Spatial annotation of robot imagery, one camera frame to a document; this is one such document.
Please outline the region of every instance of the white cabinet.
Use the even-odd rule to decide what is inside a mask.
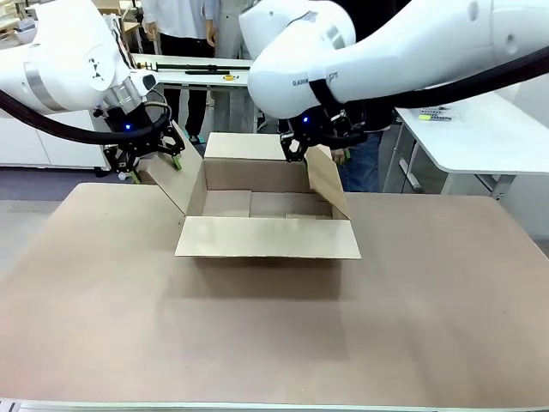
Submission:
[[[49,165],[36,130],[14,118],[0,118],[0,164]]]
[[[94,129],[89,112],[60,113],[48,117],[80,129]],[[101,146],[71,142],[40,130],[38,135],[52,167],[105,167],[106,165]]]
[[[48,116],[60,123],[93,130],[88,111]],[[0,117],[0,165],[29,167],[106,167],[103,148],[71,142]]]

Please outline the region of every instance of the cardboard box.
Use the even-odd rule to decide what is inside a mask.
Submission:
[[[185,142],[183,170],[143,161],[186,218],[176,256],[360,259],[337,167],[326,148],[287,163],[277,135],[213,133],[204,159]]]

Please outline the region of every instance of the white shirt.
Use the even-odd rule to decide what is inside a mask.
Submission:
[[[206,39],[204,0],[142,0],[145,23],[156,22],[158,31],[173,37]]]

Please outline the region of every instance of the floor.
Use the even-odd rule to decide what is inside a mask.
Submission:
[[[182,104],[181,107],[180,118],[186,118],[186,104]],[[213,129],[213,120],[214,108],[210,107],[202,129],[204,136],[208,136]],[[383,137],[379,156],[379,174],[382,182],[389,170],[398,131],[399,126],[394,126]],[[264,132],[275,133],[275,122],[268,122]],[[411,149],[411,144],[405,148],[405,158],[411,154]],[[431,163],[426,154],[419,154],[414,173],[424,186],[425,193],[440,193],[446,175]],[[0,168],[0,231],[4,234],[0,237],[0,279],[10,271],[24,245],[56,207],[78,184],[84,182],[120,183],[120,180],[116,175],[97,178],[90,171]],[[413,192],[403,173],[391,179],[389,191]],[[538,245],[549,256],[549,241],[538,242]]]

